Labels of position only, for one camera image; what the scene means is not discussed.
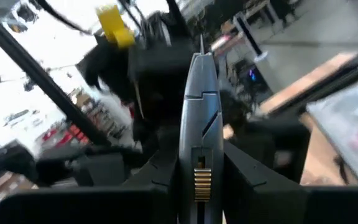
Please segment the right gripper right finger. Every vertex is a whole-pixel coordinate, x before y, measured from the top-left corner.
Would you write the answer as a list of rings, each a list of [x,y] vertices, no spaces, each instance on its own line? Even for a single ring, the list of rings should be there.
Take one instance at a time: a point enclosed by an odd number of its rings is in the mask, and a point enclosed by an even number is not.
[[[224,142],[227,224],[358,224],[358,187],[302,186]]]

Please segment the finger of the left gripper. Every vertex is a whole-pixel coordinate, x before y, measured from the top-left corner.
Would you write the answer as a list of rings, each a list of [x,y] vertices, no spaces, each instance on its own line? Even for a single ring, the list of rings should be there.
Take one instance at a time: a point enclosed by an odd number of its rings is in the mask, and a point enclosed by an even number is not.
[[[305,166],[310,131],[295,116],[247,119],[250,107],[224,91],[227,140],[265,166],[299,183]]]

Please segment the red bin shelf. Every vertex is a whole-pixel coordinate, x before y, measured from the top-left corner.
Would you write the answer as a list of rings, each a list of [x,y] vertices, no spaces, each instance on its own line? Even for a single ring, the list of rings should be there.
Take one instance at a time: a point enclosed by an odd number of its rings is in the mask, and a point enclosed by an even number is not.
[[[74,124],[56,126],[42,135],[42,148],[59,147],[63,145],[87,145],[88,137]]]

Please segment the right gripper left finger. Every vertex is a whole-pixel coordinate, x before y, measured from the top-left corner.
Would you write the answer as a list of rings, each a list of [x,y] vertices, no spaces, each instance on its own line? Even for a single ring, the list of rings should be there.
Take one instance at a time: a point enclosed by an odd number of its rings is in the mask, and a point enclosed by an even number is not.
[[[0,202],[0,224],[176,224],[175,151],[157,151],[111,187],[44,188]]]

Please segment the grey utility knife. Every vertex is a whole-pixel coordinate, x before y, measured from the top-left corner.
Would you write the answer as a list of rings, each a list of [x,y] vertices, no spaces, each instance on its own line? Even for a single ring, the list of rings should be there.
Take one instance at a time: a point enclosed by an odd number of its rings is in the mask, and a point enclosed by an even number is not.
[[[193,54],[181,114],[179,224],[222,224],[223,119],[212,53]]]

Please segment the clear plastic zip pouch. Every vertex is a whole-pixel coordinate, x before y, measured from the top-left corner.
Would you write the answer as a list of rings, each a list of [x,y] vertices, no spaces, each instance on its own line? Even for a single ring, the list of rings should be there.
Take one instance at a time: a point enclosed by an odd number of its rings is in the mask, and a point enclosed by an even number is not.
[[[306,110],[358,181],[358,82],[308,103]]]

